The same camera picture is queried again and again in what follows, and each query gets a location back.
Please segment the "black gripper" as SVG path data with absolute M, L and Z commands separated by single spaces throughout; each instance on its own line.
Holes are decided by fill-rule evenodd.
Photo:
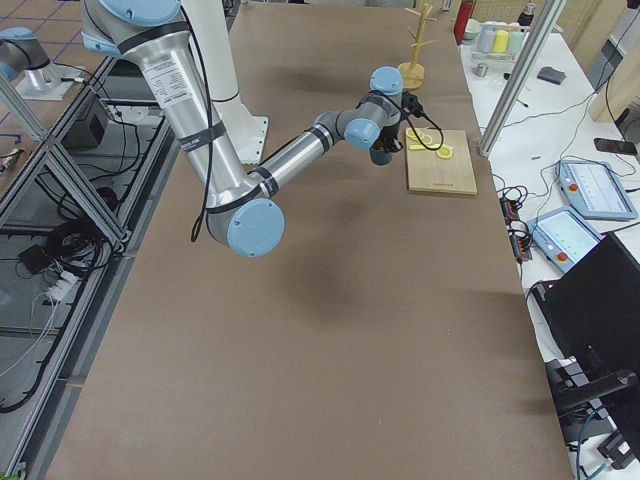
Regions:
M 400 122 L 382 128 L 375 142 L 375 149 L 382 152 L 399 152 L 403 149 L 399 135 Z

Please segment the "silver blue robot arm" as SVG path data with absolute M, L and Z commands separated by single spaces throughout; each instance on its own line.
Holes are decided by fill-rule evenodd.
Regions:
M 350 110 L 326 112 L 262 164 L 247 171 L 211 97 L 213 68 L 201 48 L 205 33 L 178 1 L 84 1 L 87 49 L 135 64 L 204 187 L 191 236 L 202 227 L 245 257 L 270 253 L 285 218 L 274 196 L 336 143 L 367 150 L 387 164 L 401 150 L 404 85 L 395 67 L 376 69 L 370 91 Z

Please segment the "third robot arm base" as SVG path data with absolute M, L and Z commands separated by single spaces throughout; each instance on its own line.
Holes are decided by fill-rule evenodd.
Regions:
M 19 95 L 26 100 L 61 101 L 70 82 L 63 78 L 75 74 L 69 67 L 55 64 L 36 35 L 26 27 L 11 27 L 1 31 L 1 74 L 12 82 L 20 75 Z

